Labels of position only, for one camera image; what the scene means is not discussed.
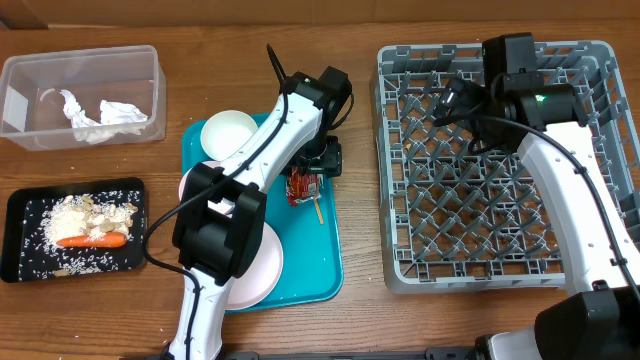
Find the red snack wrapper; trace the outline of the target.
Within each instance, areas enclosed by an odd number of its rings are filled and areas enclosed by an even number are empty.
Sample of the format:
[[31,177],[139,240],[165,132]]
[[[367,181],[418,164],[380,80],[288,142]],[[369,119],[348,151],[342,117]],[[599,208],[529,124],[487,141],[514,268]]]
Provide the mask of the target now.
[[317,200],[321,197],[324,185],[322,174],[302,174],[297,169],[293,169],[286,177],[286,196],[291,206]]

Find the wooden chopstick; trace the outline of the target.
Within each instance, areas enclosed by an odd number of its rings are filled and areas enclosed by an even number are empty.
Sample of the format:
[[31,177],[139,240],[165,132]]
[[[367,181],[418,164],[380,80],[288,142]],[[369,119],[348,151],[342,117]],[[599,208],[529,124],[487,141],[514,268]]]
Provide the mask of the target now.
[[317,213],[317,217],[318,217],[320,225],[324,225],[324,217],[323,217],[322,210],[320,208],[318,199],[314,199],[314,206],[315,206],[315,209],[316,209],[316,213]]

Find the white bowl with scraps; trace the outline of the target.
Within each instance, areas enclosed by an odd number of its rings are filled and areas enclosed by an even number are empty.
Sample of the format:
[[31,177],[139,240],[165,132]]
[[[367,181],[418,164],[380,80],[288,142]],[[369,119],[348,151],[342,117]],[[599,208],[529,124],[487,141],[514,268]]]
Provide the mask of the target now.
[[239,150],[257,130],[258,125],[250,115],[237,110],[225,110],[205,122],[200,142],[209,158],[221,161]]

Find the large pink plate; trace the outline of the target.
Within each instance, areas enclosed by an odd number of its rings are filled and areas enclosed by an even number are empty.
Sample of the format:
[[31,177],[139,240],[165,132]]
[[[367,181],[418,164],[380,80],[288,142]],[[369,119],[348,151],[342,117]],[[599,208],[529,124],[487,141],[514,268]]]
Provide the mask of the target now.
[[276,287],[283,265],[281,241],[273,228],[265,223],[258,252],[247,271],[235,280],[226,309],[244,310],[264,300]]

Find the white tissue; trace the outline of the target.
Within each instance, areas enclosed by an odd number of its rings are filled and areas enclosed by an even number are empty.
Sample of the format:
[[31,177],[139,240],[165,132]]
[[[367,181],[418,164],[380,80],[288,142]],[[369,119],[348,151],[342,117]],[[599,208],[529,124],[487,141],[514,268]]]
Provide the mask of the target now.
[[119,133],[140,135],[149,119],[133,104],[102,100],[100,118],[96,121],[86,115],[72,92],[62,89],[60,94],[65,100],[63,113],[71,123],[75,140],[79,142],[97,145]]

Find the orange carrot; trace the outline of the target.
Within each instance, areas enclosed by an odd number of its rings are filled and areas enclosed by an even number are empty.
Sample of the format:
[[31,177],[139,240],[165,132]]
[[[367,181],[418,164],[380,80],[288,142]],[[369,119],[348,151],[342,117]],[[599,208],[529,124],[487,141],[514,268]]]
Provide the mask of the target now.
[[100,236],[81,235],[58,240],[56,244],[60,247],[77,248],[119,248],[126,244],[127,237],[120,232],[107,232]]

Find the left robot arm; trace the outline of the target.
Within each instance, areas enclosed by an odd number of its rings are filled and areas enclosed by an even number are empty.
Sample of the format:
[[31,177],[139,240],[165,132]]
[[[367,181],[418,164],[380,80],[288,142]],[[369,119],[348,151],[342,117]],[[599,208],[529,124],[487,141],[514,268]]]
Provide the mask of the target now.
[[220,354],[229,295],[258,252],[275,179],[293,171],[326,178],[342,172],[341,146],[330,132],[352,95],[347,74],[327,67],[319,78],[278,77],[276,105],[258,131],[219,165],[198,163],[187,174],[172,238],[185,292],[165,359]]

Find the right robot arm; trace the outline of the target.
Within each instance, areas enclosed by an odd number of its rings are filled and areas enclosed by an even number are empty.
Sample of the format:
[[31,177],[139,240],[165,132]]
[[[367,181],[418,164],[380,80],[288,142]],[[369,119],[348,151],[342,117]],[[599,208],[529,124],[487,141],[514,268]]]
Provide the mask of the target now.
[[570,84],[547,85],[530,33],[482,44],[484,83],[452,80],[435,108],[483,150],[518,154],[560,248],[568,296],[524,330],[484,335],[472,359],[636,359],[639,250],[599,169],[585,106]]

